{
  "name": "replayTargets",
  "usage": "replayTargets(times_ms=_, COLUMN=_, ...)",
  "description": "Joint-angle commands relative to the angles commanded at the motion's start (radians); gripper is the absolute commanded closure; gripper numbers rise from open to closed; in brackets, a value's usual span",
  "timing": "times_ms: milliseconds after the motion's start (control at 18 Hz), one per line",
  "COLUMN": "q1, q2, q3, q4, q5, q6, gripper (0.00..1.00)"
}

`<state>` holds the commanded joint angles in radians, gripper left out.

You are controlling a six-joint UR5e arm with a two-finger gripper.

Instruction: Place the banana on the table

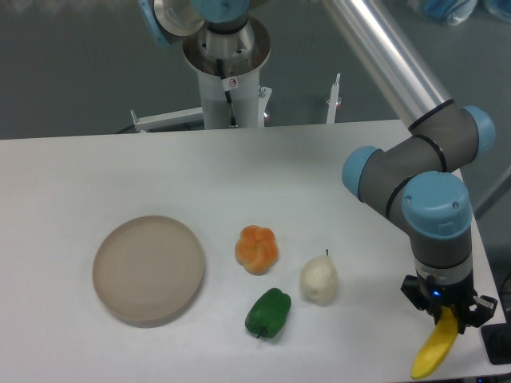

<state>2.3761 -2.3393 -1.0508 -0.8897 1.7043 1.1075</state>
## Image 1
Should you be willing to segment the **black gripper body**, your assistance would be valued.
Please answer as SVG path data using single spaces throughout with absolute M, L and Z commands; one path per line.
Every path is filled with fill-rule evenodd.
M 418 298 L 414 306 L 418 310 L 430 311 L 430 304 L 436 300 L 442 306 L 452 306 L 459 316 L 470 316 L 476 294 L 473 283 L 473 271 L 460 282 L 441 285 L 436 282 L 428 285 L 426 279 L 417 271 Z

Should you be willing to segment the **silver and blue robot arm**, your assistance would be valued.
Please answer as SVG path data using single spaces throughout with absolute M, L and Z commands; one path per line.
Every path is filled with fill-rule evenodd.
M 265 27 L 249 15 L 254 1 L 141 1 L 156 41 L 182 41 L 201 77 L 206 128 L 263 124 L 261 88 L 249 84 L 270 53 Z M 356 149 L 342 170 L 344 186 L 408 234 L 416 273 L 402 292 L 419 310 L 439 318 L 453 311 L 463 333 L 494 315 L 497 300 L 473 286 L 468 192 L 455 176 L 495 140 L 490 117 L 458 107 L 376 1 L 327 1 L 339 30 L 369 71 L 410 136 L 389 150 Z

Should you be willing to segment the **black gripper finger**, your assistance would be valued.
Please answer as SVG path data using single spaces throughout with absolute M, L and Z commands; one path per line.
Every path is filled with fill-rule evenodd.
M 479 328 L 490 320 L 496 311 L 498 300 L 490 296 L 473 295 L 457 304 L 458 333 L 464 334 L 467 327 Z
M 426 289 L 422 279 L 407 275 L 400 290 L 417 310 L 425 311 L 428 315 L 437 317 L 438 305 L 433 295 Z

